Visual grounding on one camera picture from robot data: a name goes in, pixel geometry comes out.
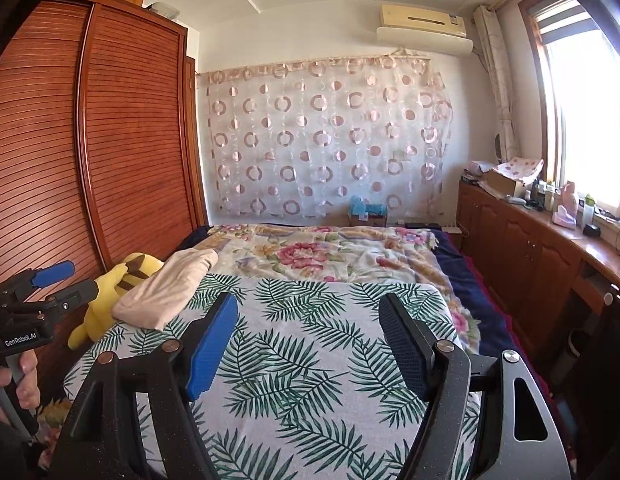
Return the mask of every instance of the wooden wardrobe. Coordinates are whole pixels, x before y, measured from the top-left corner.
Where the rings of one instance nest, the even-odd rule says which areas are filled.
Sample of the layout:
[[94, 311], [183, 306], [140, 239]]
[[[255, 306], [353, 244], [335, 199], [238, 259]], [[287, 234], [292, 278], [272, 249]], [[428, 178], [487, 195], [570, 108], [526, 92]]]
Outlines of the wooden wardrobe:
[[[186, 35], [122, 0], [44, 0], [26, 20], [0, 59], [0, 282], [165, 259], [202, 223]], [[44, 377], [83, 314], [40, 349]]]

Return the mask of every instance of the screw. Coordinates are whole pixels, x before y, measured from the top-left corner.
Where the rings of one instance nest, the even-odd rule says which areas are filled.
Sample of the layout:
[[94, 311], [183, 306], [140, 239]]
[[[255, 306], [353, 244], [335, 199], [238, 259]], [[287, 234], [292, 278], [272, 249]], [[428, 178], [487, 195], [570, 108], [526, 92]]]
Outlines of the screw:
[[97, 361], [100, 362], [102, 365], [106, 365], [109, 362], [111, 362], [114, 359], [114, 353], [113, 352], [101, 352], [99, 354], [99, 357], [97, 357]]
[[439, 339], [437, 341], [437, 348], [442, 352], [451, 352], [455, 349], [455, 344], [447, 339]]
[[177, 341], [176, 339], [168, 339], [161, 345], [161, 348], [163, 349], [164, 352], [168, 352], [169, 354], [171, 352], [178, 350], [180, 346], [181, 346], [181, 343], [179, 343], [179, 341]]
[[521, 360], [521, 356], [514, 350], [506, 350], [503, 352], [503, 359], [505, 359], [508, 363], [514, 364]]

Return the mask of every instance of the cardboard box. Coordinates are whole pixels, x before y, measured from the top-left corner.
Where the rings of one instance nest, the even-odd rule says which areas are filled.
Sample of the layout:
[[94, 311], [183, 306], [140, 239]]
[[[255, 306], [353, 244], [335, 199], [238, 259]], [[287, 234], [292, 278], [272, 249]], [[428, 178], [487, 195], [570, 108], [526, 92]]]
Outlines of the cardboard box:
[[367, 215], [367, 220], [359, 220], [358, 216], [352, 216], [350, 214], [347, 215], [347, 219], [349, 220], [349, 224], [351, 227], [355, 226], [367, 226], [367, 227], [385, 227], [388, 221], [388, 217], [386, 215]]
[[485, 182], [492, 189], [503, 193], [504, 195], [515, 196], [517, 198], [523, 198], [525, 191], [532, 189], [532, 184], [524, 186], [523, 182], [519, 180], [513, 180], [507, 176], [501, 175], [494, 170], [488, 171], [485, 175]]

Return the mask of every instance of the navy blue blanket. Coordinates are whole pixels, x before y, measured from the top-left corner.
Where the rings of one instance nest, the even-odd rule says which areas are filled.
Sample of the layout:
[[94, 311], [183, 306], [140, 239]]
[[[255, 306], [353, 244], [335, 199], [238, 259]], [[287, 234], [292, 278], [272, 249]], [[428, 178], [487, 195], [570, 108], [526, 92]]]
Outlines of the navy blue blanket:
[[499, 357], [507, 349], [520, 351], [507, 329], [504, 314], [494, 309], [493, 304], [470, 269], [465, 257], [452, 245], [450, 238], [442, 231], [433, 233], [439, 242], [434, 254], [441, 270], [447, 275], [455, 295], [467, 308], [472, 317], [480, 321], [480, 346], [478, 353]]

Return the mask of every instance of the pink circle pattern curtain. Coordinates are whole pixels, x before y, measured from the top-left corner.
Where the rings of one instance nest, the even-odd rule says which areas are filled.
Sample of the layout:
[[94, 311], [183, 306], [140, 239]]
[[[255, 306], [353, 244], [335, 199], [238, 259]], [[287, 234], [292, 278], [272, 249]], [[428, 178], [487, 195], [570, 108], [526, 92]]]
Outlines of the pink circle pattern curtain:
[[453, 108], [431, 60], [323, 59], [210, 72], [209, 135], [232, 220], [343, 215], [352, 196], [436, 221]]

